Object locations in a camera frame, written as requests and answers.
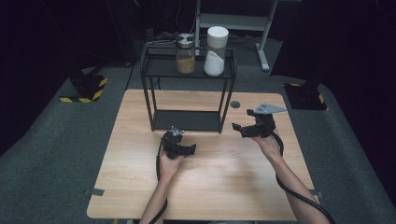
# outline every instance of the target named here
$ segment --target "black metal shelf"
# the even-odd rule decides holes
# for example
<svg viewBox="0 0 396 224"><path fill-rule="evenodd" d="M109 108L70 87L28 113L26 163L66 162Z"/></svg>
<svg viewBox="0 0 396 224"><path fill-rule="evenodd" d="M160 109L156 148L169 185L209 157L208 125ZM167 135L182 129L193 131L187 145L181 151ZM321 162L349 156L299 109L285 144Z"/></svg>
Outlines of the black metal shelf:
<svg viewBox="0 0 396 224"><path fill-rule="evenodd" d="M175 47L145 46L142 51L140 75L148 107L151 130L169 130L172 126L186 131L209 131L221 133L228 104L233 93L236 77L236 60L233 49L226 49L224 72L218 77L208 76L204 72L206 49L196 48L195 70L191 74L180 74L176 68ZM223 80L219 110L163 110L157 108L154 90L154 78L200 78Z"/></svg>

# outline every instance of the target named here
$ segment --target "glass jar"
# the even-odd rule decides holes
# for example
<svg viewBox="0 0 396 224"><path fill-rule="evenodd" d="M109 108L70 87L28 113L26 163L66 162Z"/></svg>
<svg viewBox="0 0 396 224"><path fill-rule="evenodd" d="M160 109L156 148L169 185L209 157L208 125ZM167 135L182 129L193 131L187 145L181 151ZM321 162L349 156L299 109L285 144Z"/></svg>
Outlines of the glass jar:
<svg viewBox="0 0 396 224"><path fill-rule="evenodd" d="M176 37L177 71L181 74L192 73L195 69L194 35L180 34Z"/></svg>

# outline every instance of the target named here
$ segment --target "white shelf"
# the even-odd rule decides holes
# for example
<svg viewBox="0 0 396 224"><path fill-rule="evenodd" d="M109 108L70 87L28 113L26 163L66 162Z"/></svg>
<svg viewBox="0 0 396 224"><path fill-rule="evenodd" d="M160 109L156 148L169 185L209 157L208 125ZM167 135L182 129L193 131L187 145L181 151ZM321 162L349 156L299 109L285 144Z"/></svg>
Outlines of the white shelf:
<svg viewBox="0 0 396 224"><path fill-rule="evenodd" d="M201 28L215 25L234 30L264 31L267 17L238 16L225 14L201 14Z"/></svg>

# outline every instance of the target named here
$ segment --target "jar lid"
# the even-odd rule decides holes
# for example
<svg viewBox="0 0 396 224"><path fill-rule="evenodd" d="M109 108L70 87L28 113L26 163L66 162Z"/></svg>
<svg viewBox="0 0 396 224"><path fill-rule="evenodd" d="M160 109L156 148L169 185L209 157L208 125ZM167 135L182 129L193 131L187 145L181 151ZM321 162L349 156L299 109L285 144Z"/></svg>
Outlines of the jar lid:
<svg viewBox="0 0 396 224"><path fill-rule="evenodd" d="M194 35L180 34L176 37L176 45L181 49L189 49L195 45Z"/></svg>

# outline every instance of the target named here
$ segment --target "gray carpet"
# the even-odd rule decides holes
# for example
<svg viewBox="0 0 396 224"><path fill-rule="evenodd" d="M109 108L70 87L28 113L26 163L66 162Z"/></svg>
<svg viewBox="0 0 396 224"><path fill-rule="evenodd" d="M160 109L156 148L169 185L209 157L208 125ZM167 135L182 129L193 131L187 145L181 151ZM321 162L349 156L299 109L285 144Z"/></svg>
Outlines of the gray carpet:
<svg viewBox="0 0 396 224"><path fill-rule="evenodd" d="M275 40L267 42L270 66L280 46ZM308 170L316 190L323 194L320 202L335 221L395 223L395 208L331 91L318 88L327 111L290 109L282 83L303 82L287 74L264 73L252 41L230 41L230 47L235 47L238 61L234 91L284 96ZM86 210L123 93L126 88L141 88L139 64L108 64L99 74L108 77L108 82L97 102L61 103L56 94L29 132L0 158L0 223L113 223L110 219L91 219ZM188 80L162 80L161 87L218 90L215 83L192 85Z"/></svg>

